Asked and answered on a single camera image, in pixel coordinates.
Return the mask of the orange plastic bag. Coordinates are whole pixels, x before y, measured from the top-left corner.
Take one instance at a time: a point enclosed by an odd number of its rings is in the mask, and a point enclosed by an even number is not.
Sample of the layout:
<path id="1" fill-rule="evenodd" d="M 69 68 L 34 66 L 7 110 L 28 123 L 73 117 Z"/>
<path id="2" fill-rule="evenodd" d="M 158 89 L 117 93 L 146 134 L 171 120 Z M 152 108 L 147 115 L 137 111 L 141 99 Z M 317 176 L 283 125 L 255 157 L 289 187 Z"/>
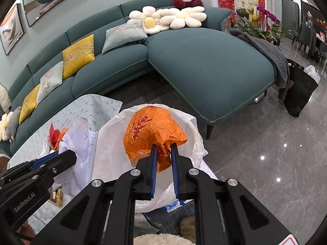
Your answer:
<path id="1" fill-rule="evenodd" d="M 60 144 L 61 141 L 63 141 L 63 137 L 67 133 L 68 130 L 69 130 L 68 128 L 65 128 L 60 132 L 60 134 L 58 136 L 58 139 L 57 139 L 57 142 L 56 142 L 55 147 L 54 147 L 55 151 L 59 150 L 59 144 Z"/>
<path id="2" fill-rule="evenodd" d="M 132 166 L 136 166 L 138 160 L 150 156 L 152 146 L 156 145 L 159 173 L 171 166 L 171 145 L 183 145 L 187 141 L 184 131 L 168 110 L 155 106 L 138 110 L 130 120 L 123 137 L 125 152 Z"/>

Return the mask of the white tissue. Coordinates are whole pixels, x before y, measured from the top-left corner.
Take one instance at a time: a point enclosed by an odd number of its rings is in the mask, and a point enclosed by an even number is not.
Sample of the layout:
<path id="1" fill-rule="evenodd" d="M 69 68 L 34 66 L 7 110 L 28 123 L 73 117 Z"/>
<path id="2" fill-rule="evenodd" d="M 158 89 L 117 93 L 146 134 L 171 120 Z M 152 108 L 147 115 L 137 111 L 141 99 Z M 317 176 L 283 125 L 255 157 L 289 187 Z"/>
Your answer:
<path id="1" fill-rule="evenodd" d="M 54 178 L 61 185 L 63 193 L 75 197 L 92 179 L 97 132 L 88 127 L 84 117 L 78 118 L 59 143 L 59 153 L 71 150 L 76 155 L 76 163 Z"/>

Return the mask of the red paper box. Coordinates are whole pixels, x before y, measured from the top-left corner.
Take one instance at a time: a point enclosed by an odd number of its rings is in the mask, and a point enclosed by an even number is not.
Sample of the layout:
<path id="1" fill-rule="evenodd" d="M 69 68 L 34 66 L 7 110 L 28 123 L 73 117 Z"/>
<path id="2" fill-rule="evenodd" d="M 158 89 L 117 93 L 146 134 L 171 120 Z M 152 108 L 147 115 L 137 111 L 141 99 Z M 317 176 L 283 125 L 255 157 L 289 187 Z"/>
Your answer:
<path id="1" fill-rule="evenodd" d="M 49 128 L 49 142 L 53 148 L 55 148 L 59 136 L 60 136 L 60 130 L 55 129 L 53 124 L 51 124 Z"/>

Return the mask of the black gold cigarette box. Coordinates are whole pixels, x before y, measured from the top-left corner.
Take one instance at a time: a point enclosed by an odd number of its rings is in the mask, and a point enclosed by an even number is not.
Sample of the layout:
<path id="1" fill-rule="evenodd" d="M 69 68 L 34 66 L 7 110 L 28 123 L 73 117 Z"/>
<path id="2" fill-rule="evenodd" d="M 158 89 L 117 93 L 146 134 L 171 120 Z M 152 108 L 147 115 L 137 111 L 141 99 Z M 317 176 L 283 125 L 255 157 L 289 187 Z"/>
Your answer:
<path id="1" fill-rule="evenodd" d="M 51 193 L 51 196 L 50 196 L 49 201 L 58 207 L 62 207 L 63 206 L 63 192 L 62 192 L 61 187 L 59 187 L 56 190 L 51 189 L 50 193 Z"/>

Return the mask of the white lined trash bin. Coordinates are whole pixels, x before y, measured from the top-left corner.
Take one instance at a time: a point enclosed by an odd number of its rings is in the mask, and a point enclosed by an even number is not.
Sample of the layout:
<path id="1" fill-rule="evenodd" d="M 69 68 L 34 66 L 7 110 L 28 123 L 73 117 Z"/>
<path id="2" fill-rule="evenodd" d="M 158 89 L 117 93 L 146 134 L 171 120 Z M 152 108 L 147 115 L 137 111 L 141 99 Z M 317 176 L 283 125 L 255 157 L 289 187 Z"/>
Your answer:
<path id="1" fill-rule="evenodd" d="M 124 109 L 101 127 L 97 134 L 92 174 L 93 179 L 109 182 L 117 180 L 122 174 L 130 173 L 131 170 L 138 168 L 137 166 L 131 165 L 129 157 L 125 152 L 123 137 L 133 115 L 138 110 L 147 106 L 149 106 L 149 104 L 142 104 Z M 153 106 L 168 110 L 172 118 L 184 131 L 188 141 L 183 145 L 177 146 L 178 153 L 180 156 L 189 158 L 193 167 L 199 169 L 208 151 L 205 149 L 203 138 L 199 133 L 196 117 L 163 104 L 154 104 Z M 145 157 L 145 159 L 139 160 L 138 163 L 144 164 L 147 161 L 149 161 L 150 170 L 144 178 L 146 182 L 150 184 L 152 158 L 150 156 Z M 172 205 L 176 202 L 172 168 L 169 167 L 165 171 L 160 173 L 157 172 L 156 174 L 154 198 L 148 201 L 136 201 L 135 212 L 146 213 L 157 208 Z"/>

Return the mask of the floral light blue tablecloth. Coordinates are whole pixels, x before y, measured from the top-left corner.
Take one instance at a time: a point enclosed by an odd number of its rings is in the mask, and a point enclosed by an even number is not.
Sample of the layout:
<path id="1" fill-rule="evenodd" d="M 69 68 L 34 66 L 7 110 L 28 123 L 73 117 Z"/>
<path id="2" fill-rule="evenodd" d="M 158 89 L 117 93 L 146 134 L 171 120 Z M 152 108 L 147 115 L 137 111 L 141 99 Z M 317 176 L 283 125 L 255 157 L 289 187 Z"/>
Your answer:
<path id="1" fill-rule="evenodd" d="M 97 132 L 120 112 L 121 107 L 121 101 L 100 95 L 88 94 L 77 98 L 32 134 L 11 157 L 7 167 L 12 168 L 50 153 L 51 147 L 47 146 L 47 141 L 51 125 L 55 129 L 63 130 L 70 128 L 78 118 L 84 117 L 88 121 L 88 128 Z"/>

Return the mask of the grey plush toy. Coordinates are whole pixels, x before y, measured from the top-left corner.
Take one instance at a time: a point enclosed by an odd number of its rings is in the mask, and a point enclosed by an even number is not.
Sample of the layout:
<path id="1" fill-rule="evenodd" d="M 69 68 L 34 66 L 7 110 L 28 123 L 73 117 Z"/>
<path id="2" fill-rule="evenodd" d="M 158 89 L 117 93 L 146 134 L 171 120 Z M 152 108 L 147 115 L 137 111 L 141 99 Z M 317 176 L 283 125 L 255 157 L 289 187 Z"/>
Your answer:
<path id="1" fill-rule="evenodd" d="M 19 125 L 19 117 L 22 107 L 18 106 L 13 112 L 9 113 L 9 120 L 6 127 L 6 134 L 9 142 L 12 143 L 15 139 L 17 128 Z"/>

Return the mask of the yellow cushion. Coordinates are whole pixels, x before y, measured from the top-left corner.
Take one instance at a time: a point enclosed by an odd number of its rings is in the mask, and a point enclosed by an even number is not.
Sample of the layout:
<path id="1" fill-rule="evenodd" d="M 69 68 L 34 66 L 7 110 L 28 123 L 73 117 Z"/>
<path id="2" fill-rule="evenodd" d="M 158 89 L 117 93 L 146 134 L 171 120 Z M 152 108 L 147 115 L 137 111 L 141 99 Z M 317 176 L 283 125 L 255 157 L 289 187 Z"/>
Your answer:
<path id="1" fill-rule="evenodd" d="M 63 55 L 63 80 L 69 78 L 85 65 L 95 60 L 94 35 L 81 39 L 66 48 Z"/>
<path id="2" fill-rule="evenodd" d="M 19 124 L 21 124 L 37 108 L 37 95 L 39 92 L 39 88 L 40 88 L 40 85 L 37 85 L 24 98 L 22 108 L 20 110 Z"/>

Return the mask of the white flower pillow left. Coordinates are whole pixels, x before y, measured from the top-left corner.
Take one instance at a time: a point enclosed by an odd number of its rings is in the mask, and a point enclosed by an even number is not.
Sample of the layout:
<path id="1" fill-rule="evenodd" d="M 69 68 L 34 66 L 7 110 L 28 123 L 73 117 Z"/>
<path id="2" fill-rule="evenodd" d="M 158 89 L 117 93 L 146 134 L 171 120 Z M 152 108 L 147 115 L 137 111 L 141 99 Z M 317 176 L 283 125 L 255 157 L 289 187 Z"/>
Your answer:
<path id="1" fill-rule="evenodd" d="M 1 117 L 1 121 L 0 121 L 0 141 L 8 141 L 9 137 L 6 133 L 6 128 L 7 125 L 9 123 L 9 120 L 12 117 L 13 112 L 9 112 L 9 113 L 5 113 L 2 115 Z"/>

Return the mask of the light green cushion left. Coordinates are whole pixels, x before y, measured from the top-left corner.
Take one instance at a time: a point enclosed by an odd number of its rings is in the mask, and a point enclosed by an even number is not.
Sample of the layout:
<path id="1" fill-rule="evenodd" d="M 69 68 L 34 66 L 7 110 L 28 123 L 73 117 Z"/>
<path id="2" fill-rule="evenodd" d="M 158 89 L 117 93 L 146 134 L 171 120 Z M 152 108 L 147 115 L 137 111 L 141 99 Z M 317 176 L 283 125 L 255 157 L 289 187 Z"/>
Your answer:
<path id="1" fill-rule="evenodd" d="M 40 104 L 63 81 L 63 61 L 54 65 L 40 79 L 37 104 Z"/>

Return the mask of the light green cushion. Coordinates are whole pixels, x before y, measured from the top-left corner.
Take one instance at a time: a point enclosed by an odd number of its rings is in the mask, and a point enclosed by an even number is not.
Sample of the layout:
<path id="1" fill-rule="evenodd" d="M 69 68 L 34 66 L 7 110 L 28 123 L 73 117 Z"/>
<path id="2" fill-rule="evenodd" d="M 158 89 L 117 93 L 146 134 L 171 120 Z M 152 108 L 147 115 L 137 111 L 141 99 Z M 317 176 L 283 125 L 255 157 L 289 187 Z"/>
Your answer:
<path id="1" fill-rule="evenodd" d="M 54 65 L 40 79 L 37 104 L 40 104 L 63 81 L 63 61 Z"/>
<path id="2" fill-rule="evenodd" d="M 110 28 L 105 33 L 105 43 L 102 53 L 119 48 L 128 43 L 147 39 L 148 36 L 140 19 L 129 20 L 127 23 Z"/>

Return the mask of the fluffy cream rug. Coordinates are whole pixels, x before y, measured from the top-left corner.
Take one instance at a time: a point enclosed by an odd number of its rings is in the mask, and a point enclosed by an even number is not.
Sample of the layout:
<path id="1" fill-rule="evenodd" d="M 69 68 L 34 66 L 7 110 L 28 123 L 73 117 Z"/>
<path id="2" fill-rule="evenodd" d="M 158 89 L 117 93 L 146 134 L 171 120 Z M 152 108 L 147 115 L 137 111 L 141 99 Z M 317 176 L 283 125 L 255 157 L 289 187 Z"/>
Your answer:
<path id="1" fill-rule="evenodd" d="M 172 234 L 146 234 L 134 238 L 134 245 L 194 245 L 190 240 Z"/>

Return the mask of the light green cushion right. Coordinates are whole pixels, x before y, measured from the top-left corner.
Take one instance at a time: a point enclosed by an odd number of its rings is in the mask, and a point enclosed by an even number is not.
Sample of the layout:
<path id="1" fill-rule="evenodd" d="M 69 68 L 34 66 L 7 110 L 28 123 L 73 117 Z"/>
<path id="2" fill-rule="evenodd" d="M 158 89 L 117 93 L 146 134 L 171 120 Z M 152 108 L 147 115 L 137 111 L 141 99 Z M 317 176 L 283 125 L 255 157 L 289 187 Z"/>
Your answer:
<path id="1" fill-rule="evenodd" d="M 147 39 L 148 36 L 140 19 L 129 20 L 127 23 L 110 28 L 105 33 L 105 43 L 102 53 L 119 48 L 128 43 Z"/>

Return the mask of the white flower pillow pair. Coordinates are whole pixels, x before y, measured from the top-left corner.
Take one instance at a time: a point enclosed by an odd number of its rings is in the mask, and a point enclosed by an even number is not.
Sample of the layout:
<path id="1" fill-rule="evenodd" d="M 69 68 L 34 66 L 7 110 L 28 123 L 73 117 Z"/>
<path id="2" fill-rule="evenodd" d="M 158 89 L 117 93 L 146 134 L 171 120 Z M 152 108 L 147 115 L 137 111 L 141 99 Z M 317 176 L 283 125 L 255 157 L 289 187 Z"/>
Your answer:
<path id="1" fill-rule="evenodd" d="M 184 9 L 145 6 L 141 11 L 131 11 L 128 22 L 141 22 L 145 33 L 154 35 L 169 29 L 199 28 L 206 19 L 207 14 L 201 6 Z"/>

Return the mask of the black bag on floor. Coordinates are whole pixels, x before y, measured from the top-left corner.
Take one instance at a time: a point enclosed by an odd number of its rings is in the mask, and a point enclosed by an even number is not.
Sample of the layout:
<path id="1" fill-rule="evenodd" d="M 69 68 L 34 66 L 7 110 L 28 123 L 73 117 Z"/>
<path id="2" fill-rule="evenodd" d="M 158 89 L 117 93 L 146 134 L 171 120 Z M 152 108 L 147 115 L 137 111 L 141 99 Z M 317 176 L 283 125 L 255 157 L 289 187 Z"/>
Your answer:
<path id="1" fill-rule="evenodd" d="M 288 88 L 285 99 L 283 101 L 287 112 L 298 118 L 302 109 L 309 102 L 314 90 L 318 87 L 318 83 L 304 71 L 304 67 L 297 62 L 287 59 L 289 64 L 289 82 L 293 85 Z"/>

